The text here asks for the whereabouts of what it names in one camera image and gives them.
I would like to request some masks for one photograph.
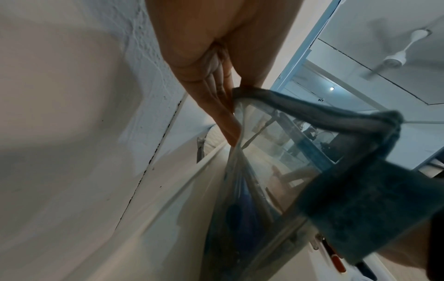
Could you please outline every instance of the transparent plastic bag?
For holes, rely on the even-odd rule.
[[[319,231],[357,262],[442,206],[444,194],[427,182],[433,207],[396,227],[371,228],[388,224],[405,204],[402,192],[386,188],[391,173],[416,177],[384,161],[399,138],[398,112],[361,115],[256,88],[233,96],[242,135],[228,159],[200,280],[268,280]],[[375,178],[381,169],[390,173]],[[390,200],[367,200],[374,194]],[[369,210],[384,212],[382,219],[360,222]],[[362,246],[356,236],[373,241]]]

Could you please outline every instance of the black sleeve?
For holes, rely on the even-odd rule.
[[[427,277],[431,281],[444,281],[444,209],[434,214],[429,238]]]

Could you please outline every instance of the white ceiling fan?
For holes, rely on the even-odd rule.
[[[398,52],[393,52],[389,44],[389,36],[387,34],[387,20],[377,19],[369,23],[369,27],[372,29],[375,37],[381,44],[382,49],[388,55],[384,58],[381,64],[374,67],[369,73],[366,73],[363,77],[370,80],[376,75],[381,74],[387,69],[399,69],[402,66],[417,67],[435,71],[444,71],[444,62],[440,61],[424,61],[418,59],[407,59],[407,49],[412,46],[413,43],[420,41],[427,36],[432,34],[432,28],[439,23],[439,21],[444,19],[444,15],[432,21],[426,27],[419,28],[417,30],[411,31],[410,33],[410,43]]]

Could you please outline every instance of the skin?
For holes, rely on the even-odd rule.
[[[219,125],[230,145],[241,126],[233,116],[234,68],[241,86],[260,87],[303,0],[146,0],[160,50],[185,90]],[[379,253],[426,268],[430,222]]]

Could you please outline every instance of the ceiling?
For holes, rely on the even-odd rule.
[[[324,28],[319,39],[358,63],[373,69],[389,54],[369,27],[386,20],[388,42],[393,52],[410,42],[413,30],[429,25],[444,15],[443,0],[347,0]],[[444,19],[432,34],[414,43],[407,51],[409,60],[428,60],[444,65]],[[397,86],[429,105],[444,103],[444,71],[417,69],[407,65],[381,74]]]
[[[292,79],[296,84],[308,92],[313,93],[319,99],[323,99],[328,105],[351,111],[373,110],[374,107],[345,90],[339,85],[328,80],[324,76],[314,72],[303,65]]]

